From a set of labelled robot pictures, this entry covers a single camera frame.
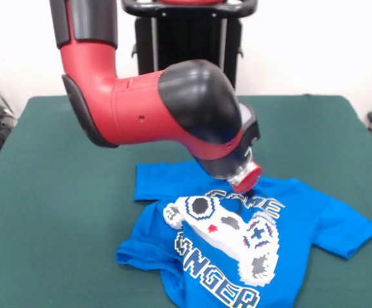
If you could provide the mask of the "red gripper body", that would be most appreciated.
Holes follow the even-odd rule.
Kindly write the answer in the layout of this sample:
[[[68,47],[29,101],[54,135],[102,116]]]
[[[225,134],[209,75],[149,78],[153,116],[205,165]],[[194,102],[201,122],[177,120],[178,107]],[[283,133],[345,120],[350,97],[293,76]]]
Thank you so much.
[[[238,194],[250,191],[260,179],[262,168],[255,161],[250,161],[237,175],[227,180]]]

